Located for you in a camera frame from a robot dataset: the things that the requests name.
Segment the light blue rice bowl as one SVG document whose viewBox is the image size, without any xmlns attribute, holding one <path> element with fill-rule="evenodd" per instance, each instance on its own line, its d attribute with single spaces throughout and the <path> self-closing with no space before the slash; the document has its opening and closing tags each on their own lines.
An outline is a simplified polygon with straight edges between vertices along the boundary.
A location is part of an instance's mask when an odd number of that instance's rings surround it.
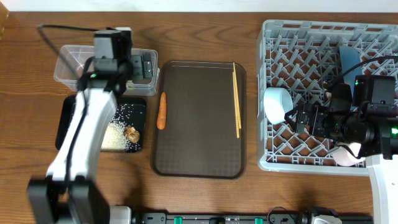
<svg viewBox="0 0 398 224">
<path fill-rule="evenodd" d="M 285 121 L 285 114 L 293 109 L 290 93 L 285 88 L 269 87 L 264 92 L 264 112 L 271 124 Z"/>
</svg>

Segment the wooden chopstick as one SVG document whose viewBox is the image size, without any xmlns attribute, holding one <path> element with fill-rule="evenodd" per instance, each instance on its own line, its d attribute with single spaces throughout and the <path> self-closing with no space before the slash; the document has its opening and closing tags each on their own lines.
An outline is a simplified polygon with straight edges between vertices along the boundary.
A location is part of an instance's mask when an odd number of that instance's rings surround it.
<svg viewBox="0 0 398 224">
<path fill-rule="evenodd" d="M 233 62 L 233 72 L 232 72 L 232 80 L 233 80 L 233 95 L 234 95 L 234 110 L 235 110 L 235 120 L 236 120 L 236 137 L 240 138 L 239 133 L 239 111 L 238 111 L 238 101 L 237 101 L 237 85 L 236 85 L 236 69 L 235 63 Z"/>
<path fill-rule="evenodd" d="M 241 114 L 240 114 L 240 105 L 239 105 L 239 94 L 238 94 L 238 83 L 236 76 L 236 64 L 233 62 L 233 81 L 234 81 L 234 100 L 236 103 L 236 112 L 237 112 L 237 120 L 238 120 L 238 128 L 241 129 Z"/>
</svg>

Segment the orange carrot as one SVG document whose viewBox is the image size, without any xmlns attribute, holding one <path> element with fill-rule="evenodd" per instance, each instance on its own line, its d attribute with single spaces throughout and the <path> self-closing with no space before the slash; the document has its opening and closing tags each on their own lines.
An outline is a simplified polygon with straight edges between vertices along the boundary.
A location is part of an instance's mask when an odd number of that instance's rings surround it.
<svg viewBox="0 0 398 224">
<path fill-rule="evenodd" d="M 162 92 L 159 101 L 159 110 L 157 116 L 157 128 L 163 130 L 167 122 L 167 95 L 166 92 Z"/>
</svg>

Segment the brown round bread piece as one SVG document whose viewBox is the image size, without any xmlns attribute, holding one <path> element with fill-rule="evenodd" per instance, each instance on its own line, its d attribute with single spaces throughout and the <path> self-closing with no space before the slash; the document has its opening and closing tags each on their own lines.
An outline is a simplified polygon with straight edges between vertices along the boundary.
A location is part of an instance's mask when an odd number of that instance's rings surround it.
<svg viewBox="0 0 398 224">
<path fill-rule="evenodd" d="M 138 143 L 141 138 L 140 132 L 136 130 L 133 126 L 127 126 L 123 132 L 123 135 L 133 144 Z"/>
</svg>

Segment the dark blue plate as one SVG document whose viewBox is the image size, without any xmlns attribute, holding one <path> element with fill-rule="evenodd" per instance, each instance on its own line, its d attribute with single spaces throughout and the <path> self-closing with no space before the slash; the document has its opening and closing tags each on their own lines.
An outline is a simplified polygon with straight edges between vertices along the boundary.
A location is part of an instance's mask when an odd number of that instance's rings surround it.
<svg viewBox="0 0 398 224">
<path fill-rule="evenodd" d="M 339 47 L 339 51 L 342 73 L 345 73 L 351 67 L 361 62 L 359 53 L 356 49 L 342 45 Z M 362 70 L 360 67 L 354 69 L 343 77 L 344 83 L 348 84 L 351 88 L 351 95 L 354 93 L 354 83 L 357 75 L 362 75 Z"/>
</svg>

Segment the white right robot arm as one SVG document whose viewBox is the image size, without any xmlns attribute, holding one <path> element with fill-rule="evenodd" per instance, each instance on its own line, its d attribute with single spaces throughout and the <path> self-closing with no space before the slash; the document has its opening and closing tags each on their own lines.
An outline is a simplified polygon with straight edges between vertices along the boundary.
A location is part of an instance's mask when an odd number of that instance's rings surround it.
<svg viewBox="0 0 398 224">
<path fill-rule="evenodd" d="M 301 104 L 285 114 L 296 133 L 331 139 L 345 149 L 361 147 L 373 193 L 375 223 L 397 223 L 397 106 L 395 78 L 358 75 L 352 85 L 342 79 L 329 84 L 330 104 Z"/>
</svg>

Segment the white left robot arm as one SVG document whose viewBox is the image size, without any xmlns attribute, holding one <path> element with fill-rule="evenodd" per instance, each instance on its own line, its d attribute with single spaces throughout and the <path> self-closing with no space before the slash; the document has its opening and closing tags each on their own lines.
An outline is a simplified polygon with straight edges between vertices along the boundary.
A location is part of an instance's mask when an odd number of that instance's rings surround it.
<svg viewBox="0 0 398 224">
<path fill-rule="evenodd" d="M 27 194 L 36 223 L 140 223 L 141 214 L 127 205 L 110 205 L 95 184 L 106 128 L 116 113 L 117 98 L 134 73 L 132 30 L 93 29 L 94 56 L 81 75 L 44 34 L 38 32 L 77 80 L 75 110 L 61 149 L 43 179 L 32 178 Z"/>
</svg>

